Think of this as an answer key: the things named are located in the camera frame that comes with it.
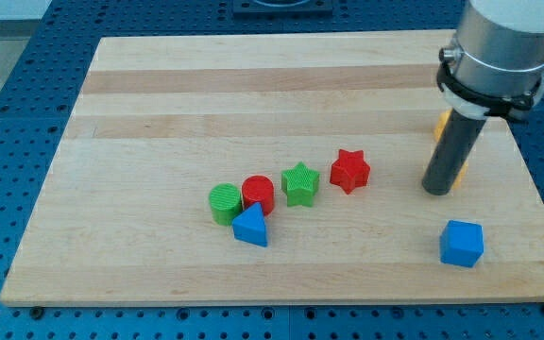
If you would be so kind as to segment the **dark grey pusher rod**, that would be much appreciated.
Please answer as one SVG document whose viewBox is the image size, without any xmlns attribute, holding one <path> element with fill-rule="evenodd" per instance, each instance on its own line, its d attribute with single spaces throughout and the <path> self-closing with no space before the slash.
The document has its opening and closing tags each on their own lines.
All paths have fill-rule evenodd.
<svg viewBox="0 0 544 340">
<path fill-rule="evenodd" d="M 444 196 L 450 192 L 485 123 L 486 120 L 472 120 L 452 110 L 421 182 L 429 194 Z"/>
</svg>

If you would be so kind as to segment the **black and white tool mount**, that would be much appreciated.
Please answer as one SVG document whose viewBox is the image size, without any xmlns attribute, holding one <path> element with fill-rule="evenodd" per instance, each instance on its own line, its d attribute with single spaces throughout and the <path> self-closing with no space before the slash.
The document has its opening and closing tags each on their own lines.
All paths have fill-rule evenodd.
<svg viewBox="0 0 544 340">
<path fill-rule="evenodd" d="M 499 117 L 507 122 L 526 122 L 544 94 L 544 76 L 530 90 L 519 95 L 479 93 L 460 82 L 446 62 L 438 68 L 436 84 L 452 109 L 472 120 Z"/>
</svg>

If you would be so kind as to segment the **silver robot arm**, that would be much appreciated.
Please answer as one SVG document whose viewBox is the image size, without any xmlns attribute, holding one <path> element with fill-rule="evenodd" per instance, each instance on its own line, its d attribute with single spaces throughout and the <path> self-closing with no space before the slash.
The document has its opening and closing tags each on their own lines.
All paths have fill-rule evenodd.
<svg viewBox="0 0 544 340">
<path fill-rule="evenodd" d="M 422 179 L 447 194 L 490 117 L 527 120 L 544 94 L 544 0 L 467 0 L 436 83 L 450 105 Z"/>
</svg>

